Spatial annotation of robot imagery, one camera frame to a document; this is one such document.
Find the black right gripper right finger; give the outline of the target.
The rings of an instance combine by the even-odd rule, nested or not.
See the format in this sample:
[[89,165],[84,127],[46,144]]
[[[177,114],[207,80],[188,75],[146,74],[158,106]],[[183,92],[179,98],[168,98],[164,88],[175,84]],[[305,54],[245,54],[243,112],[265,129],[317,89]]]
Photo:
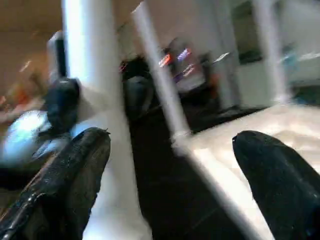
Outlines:
[[232,148],[254,200],[277,240],[320,238],[320,176],[293,148],[245,130]]

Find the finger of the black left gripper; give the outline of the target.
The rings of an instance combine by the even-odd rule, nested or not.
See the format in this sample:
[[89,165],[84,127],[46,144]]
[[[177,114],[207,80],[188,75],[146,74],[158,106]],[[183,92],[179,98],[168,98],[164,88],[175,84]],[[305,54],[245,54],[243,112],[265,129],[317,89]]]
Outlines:
[[130,121],[142,117],[153,101],[152,83],[143,76],[134,76],[123,83],[125,112]]

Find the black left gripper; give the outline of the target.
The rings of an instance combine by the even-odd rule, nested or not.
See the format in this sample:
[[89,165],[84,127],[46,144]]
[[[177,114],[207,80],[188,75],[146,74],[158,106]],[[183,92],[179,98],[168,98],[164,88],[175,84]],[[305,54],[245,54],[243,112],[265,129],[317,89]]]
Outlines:
[[37,162],[46,162],[60,153],[72,140],[69,132],[77,122],[81,89],[75,78],[63,77],[56,80],[46,95],[47,119],[53,132],[46,136],[43,144],[32,155]]

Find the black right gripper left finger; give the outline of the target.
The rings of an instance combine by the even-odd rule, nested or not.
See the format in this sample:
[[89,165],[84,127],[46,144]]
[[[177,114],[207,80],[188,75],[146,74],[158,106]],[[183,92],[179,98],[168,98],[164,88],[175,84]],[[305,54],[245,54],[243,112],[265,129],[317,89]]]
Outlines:
[[81,240],[111,153],[110,133],[90,127],[51,158],[5,208],[2,240]]

